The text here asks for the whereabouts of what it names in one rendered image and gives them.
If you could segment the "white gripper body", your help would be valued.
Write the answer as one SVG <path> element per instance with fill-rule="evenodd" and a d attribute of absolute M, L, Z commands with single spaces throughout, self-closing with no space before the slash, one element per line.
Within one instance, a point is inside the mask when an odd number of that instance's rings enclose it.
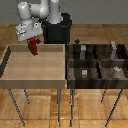
<path fill-rule="evenodd" d="M 18 41 L 24 41 L 42 33 L 43 30 L 39 22 L 27 21 L 16 26 L 16 38 Z"/>

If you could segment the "grey box shape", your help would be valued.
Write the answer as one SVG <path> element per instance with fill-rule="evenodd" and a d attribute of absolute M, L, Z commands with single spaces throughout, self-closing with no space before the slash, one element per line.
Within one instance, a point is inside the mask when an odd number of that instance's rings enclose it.
<path fill-rule="evenodd" d="M 80 59 L 85 59 L 86 45 L 81 45 Z"/>

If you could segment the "dark wooden compartment bin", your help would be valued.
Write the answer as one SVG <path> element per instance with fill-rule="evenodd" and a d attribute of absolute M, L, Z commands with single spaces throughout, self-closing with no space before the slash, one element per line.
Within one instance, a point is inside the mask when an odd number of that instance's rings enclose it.
<path fill-rule="evenodd" d="M 86 45 L 85 59 L 80 59 L 81 45 Z M 69 89 L 128 89 L 128 50 L 116 44 L 111 59 L 111 44 L 68 44 L 66 46 L 66 79 Z"/>

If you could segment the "light wooden bin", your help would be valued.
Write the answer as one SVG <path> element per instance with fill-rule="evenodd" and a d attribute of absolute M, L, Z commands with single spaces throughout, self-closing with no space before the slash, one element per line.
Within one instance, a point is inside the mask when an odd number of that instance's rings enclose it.
<path fill-rule="evenodd" d="M 27 44 L 7 45 L 0 58 L 0 89 L 64 89 L 65 46 L 43 44 L 33 55 Z"/>

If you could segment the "thin metal bin leg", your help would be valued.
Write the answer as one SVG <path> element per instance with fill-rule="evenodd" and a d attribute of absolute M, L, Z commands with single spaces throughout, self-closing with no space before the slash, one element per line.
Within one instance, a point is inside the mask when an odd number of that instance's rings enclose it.
<path fill-rule="evenodd" d="M 114 111 L 115 111 L 115 109 L 117 107 L 117 104 L 118 104 L 118 102 L 119 102 L 119 100 L 121 98 L 122 93 L 123 93 L 123 89 L 120 89 L 120 92 L 119 92 L 119 94 L 117 96 L 117 99 L 116 99 L 115 103 L 113 104 L 113 107 L 112 107 L 112 109 L 111 109 L 111 111 L 109 113 L 109 116 L 108 116 L 107 120 L 106 120 L 105 127 L 108 126 L 108 124 L 109 124 L 109 122 L 111 120 L 111 117 L 112 117 L 112 115 L 113 115 L 113 113 L 114 113 Z"/>
<path fill-rule="evenodd" d="M 104 98 L 105 98 L 105 95 L 106 95 L 107 90 L 108 90 L 108 89 L 104 89 L 104 92 L 103 92 L 102 98 L 101 98 L 101 104 L 102 104 L 103 101 L 104 101 Z"/>
<path fill-rule="evenodd" d="M 70 118 L 70 127 L 72 127 L 72 120 L 73 120 L 73 107 L 74 107 L 74 89 L 70 89 L 70 105 L 71 105 L 71 118 Z"/>
<path fill-rule="evenodd" d="M 22 125 L 25 127 L 24 119 L 23 119 L 23 117 L 22 117 L 22 115 L 21 115 L 21 112 L 20 112 L 20 110 L 19 110 L 18 104 L 17 104 L 17 102 L 16 102 L 16 100 L 15 100 L 15 97 L 14 97 L 14 95 L 13 95 L 12 90 L 11 90 L 11 89 L 8 89 L 8 93 L 9 93 L 9 95 L 10 95 L 10 97 L 11 97 L 11 100 L 12 100 L 12 102 L 13 102 L 13 105 L 15 106 L 15 109 L 16 109 L 16 112 L 17 112 L 17 114 L 18 114 L 18 116 L 19 116 L 19 119 L 20 119 L 20 121 L 22 122 Z"/>
<path fill-rule="evenodd" d="M 29 98 L 28 98 L 27 89 L 24 89 L 24 94 L 25 94 L 25 97 L 26 97 L 27 103 L 28 103 L 28 104 L 30 104 L 30 100 L 29 100 Z"/>
<path fill-rule="evenodd" d="M 57 89 L 58 123 L 60 123 L 61 89 Z"/>

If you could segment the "tall grey carton shape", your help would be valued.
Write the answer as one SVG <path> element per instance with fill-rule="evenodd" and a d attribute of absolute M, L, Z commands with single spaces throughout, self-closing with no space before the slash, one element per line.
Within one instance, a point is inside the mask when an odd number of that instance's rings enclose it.
<path fill-rule="evenodd" d="M 111 59 L 114 59 L 115 58 L 115 55 L 116 55 L 117 47 L 116 47 L 116 43 L 114 41 L 111 41 L 111 45 L 112 45 Z"/>

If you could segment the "small grey can shape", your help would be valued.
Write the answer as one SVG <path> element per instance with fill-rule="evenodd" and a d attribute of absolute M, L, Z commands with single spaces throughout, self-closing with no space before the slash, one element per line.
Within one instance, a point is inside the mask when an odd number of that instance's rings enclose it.
<path fill-rule="evenodd" d="M 119 68 L 119 67 L 114 67 L 114 71 L 117 71 L 117 72 L 120 72 L 121 71 L 121 69 Z"/>

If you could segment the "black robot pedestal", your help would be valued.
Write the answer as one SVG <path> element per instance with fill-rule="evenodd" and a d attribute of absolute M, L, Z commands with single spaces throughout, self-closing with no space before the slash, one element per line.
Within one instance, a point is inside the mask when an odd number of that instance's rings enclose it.
<path fill-rule="evenodd" d="M 68 13 L 62 13 L 63 20 L 51 24 L 44 20 L 41 24 L 45 44 L 68 44 L 70 42 L 70 29 L 72 20 Z"/>

